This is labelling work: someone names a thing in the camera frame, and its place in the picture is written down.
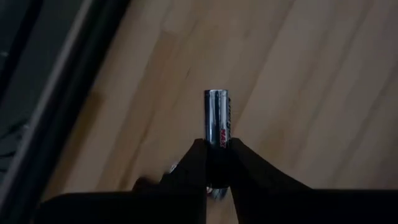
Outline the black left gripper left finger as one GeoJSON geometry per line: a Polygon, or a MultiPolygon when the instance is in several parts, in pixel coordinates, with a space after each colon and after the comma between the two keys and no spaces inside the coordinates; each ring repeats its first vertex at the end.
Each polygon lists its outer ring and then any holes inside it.
{"type": "Polygon", "coordinates": [[[192,146],[160,182],[140,177],[130,191],[63,194],[42,202],[34,223],[205,223],[206,143],[192,146]]]}

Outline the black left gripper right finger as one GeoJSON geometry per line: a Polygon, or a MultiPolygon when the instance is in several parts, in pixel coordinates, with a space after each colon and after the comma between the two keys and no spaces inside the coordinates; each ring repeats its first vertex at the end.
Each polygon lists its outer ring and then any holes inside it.
{"type": "Polygon", "coordinates": [[[240,223],[397,223],[397,191],[312,189],[229,142],[229,184],[240,223]]]}

